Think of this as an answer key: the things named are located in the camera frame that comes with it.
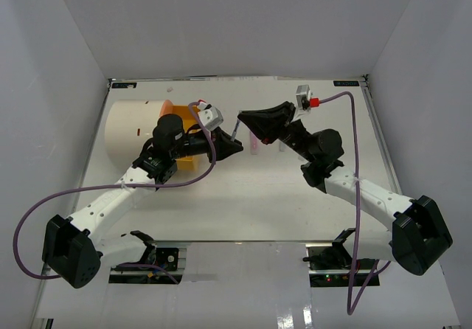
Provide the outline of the thin blue ballpoint pen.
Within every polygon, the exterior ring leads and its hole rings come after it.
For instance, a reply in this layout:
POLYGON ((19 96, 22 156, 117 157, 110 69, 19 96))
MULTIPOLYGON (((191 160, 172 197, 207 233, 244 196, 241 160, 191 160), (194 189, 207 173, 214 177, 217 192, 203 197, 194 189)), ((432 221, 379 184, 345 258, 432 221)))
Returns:
POLYGON ((238 131, 239 126, 240 126, 240 120, 237 120, 236 123, 235 123, 234 129, 233 129, 233 132, 232 132, 232 137, 231 137, 232 140, 236 139, 237 131, 238 131))

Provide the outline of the pink highlighter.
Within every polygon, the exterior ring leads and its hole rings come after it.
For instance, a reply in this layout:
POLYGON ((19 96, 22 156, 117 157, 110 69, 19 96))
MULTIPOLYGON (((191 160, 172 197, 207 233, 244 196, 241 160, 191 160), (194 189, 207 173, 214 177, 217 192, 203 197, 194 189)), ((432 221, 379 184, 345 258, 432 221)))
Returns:
POLYGON ((258 154, 258 139, 252 132, 250 133, 250 153, 251 155, 258 154))

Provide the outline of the yellow bottom drawer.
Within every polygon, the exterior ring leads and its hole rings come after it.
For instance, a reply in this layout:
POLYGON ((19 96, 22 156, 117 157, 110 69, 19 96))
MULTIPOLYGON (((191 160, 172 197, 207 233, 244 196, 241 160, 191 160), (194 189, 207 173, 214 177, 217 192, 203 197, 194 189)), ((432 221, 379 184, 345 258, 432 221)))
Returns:
MULTIPOLYGON (((179 115, 183 120, 184 130, 188 132, 189 128, 197 123, 194 116, 191 114, 187 105, 173 106, 173 113, 179 115)), ((196 172, 198 170, 199 157, 188 156, 177 160, 179 171, 196 172)))

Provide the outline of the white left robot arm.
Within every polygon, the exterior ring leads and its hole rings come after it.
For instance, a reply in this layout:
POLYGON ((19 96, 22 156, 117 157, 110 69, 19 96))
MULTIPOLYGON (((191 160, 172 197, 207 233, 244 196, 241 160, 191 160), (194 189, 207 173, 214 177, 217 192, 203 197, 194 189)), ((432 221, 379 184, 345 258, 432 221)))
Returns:
POLYGON ((161 273, 175 269, 175 265, 158 265, 154 240, 143 232, 104 237, 127 211, 168 183, 178 170, 178 159, 205 154, 215 164, 241 151, 242 142, 219 127, 184 129, 179 115, 160 117, 139 157, 112 189, 68 218, 56 215, 48 222, 43 261, 73 288, 87 285, 102 265, 161 273))

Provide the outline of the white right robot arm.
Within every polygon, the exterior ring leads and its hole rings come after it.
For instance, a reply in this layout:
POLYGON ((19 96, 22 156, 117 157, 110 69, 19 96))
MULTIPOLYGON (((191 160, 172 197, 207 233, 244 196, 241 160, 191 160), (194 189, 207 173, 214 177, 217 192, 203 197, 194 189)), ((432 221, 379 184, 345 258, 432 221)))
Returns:
POLYGON ((338 131, 311 133, 295 117, 294 104, 241 111, 237 118, 264 144, 279 140, 306 161, 301 166, 309 186, 360 208, 385 227, 383 232, 361 234, 354 228, 340 233, 310 263, 350 269, 359 259, 398 263, 421 276, 452 246, 453 239, 437 203, 428 196, 413 199, 388 191, 366 179, 340 160, 344 153, 338 131))

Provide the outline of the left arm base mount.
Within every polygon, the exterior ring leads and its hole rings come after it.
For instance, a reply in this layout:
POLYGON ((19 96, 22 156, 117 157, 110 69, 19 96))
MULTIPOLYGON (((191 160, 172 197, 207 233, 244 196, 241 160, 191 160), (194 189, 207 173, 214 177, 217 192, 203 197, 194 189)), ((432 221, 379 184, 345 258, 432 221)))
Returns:
POLYGON ((178 285, 182 281, 187 261, 183 243, 161 243, 154 247, 146 266, 117 266, 112 268, 108 282, 126 285, 178 285))

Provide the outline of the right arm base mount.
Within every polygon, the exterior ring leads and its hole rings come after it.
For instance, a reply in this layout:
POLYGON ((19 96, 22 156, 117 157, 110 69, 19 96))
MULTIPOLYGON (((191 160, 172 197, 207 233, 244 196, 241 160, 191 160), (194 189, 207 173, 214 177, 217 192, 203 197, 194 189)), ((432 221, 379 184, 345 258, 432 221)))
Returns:
MULTIPOLYGON (((337 258, 332 246, 328 244, 308 244, 303 261, 309 268, 311 288, 347 288, 350 278, 351 261, 337 258)), ((357 260, 354 286, 361 287, 374 265, 372 259, 357 260)), ((375 275, 367 286, 380 286, 379 276, 375 275)))

